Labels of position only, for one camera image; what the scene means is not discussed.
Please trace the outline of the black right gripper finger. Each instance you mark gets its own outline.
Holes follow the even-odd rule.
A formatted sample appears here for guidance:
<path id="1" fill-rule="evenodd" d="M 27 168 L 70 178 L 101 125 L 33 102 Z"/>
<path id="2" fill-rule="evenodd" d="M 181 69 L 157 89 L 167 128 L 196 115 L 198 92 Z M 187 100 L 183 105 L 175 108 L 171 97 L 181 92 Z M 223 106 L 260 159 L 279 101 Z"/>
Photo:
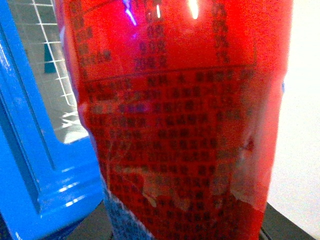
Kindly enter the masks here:
<path id="1" fill-rule="evenodd" d="M 266 205 L 260 240 L 316 240 L 269 203 Z"/>

